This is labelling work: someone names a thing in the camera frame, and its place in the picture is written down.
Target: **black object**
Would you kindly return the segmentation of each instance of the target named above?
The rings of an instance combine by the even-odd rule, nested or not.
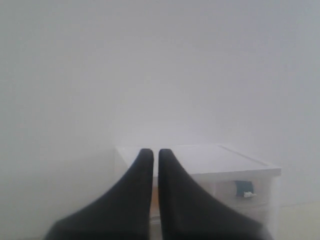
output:
[[[262,224],[202,189],[170,149],[159,152],[158,191],[164,240],[272,240]]]
[[[236,185],[236,196],[244,197],[246,192],[255,193],[254,186],[251,181],[234,181]]]
[[[45,240],[147,240],[154,155],[141,149],[123,177],[98,200],[58,221]]]

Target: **white drawer unit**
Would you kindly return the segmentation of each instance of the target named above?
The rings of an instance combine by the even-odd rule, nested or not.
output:
[[[131,166],[141,148],[154,154],[150,210],[152,239],[161,239],[158,204],[158,154],[172,149],[188,174],[209,194],[268,227],[276,238],[281,168],[254,159],[223,145],[118,146],[115,148],[115,181]]]

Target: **white wall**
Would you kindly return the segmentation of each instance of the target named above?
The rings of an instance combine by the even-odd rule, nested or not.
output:
[[[228,142],[320,201],[317,0],[1,1],[0,239],[112,183],[112,147]]]

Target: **white surface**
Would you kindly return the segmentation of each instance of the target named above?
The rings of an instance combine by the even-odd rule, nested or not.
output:
[[[232,143],[283,167],[283,204],[319,201],[319,12],[2,0],[0,239],[37,236],[105,191],[115,145]]]
[[[155,186],[158,183],[158,154],[161,148],[163,147],[150,147],[154,154],[153,184]],[[277,177],[281,175],[280,167],[250,158],[220,145],[176,145],[164,148],[172,149],[184,169],[197,182]],[[116,152],[122,156],[122,160],[129,168],[140,149],[141,147],[118,146]]]

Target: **black rubber tip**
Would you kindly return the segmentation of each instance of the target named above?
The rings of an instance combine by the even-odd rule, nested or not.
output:
[[[103,196],[58,221],[45,240],[147,240],[154,155],[141,149],[132,166]]]
[[[262,224],[202,189],[170,149],[159,152],[158,191],[164,240],[272,240]]]

